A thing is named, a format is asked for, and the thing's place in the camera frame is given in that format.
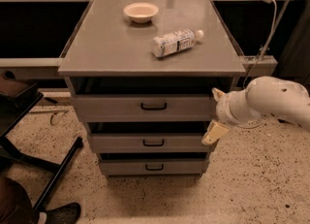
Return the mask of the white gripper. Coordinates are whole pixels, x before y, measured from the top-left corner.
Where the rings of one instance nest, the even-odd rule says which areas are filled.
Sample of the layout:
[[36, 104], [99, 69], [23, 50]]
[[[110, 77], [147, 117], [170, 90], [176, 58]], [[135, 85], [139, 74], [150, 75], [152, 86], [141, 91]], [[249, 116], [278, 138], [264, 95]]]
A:
[[259, 113], [249, 107], [244, 90], [225, 93], [214, 87], [212, 94], [217, 102], [216, 116], [220, 122], [212, 120], [209, 123], [201, 139], [202, 144], [212, 145], [225, 136], [230, 131], [227, 125], [241, 125], [259, 118]]

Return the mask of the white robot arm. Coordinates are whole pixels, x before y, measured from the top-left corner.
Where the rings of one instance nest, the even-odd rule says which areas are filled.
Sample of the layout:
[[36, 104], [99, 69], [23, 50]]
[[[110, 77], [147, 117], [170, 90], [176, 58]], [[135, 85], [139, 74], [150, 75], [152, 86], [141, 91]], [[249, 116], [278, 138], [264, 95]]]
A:
[[245, 89], [225, 93], [212, 89], [216, 118], [212, 119], [201, 139], [211, 145], [225, 136], [233, 126], [252, 120], [275, 117], [310, 131], [310, 97], [307, 89], [290, 80], [258, 77]]

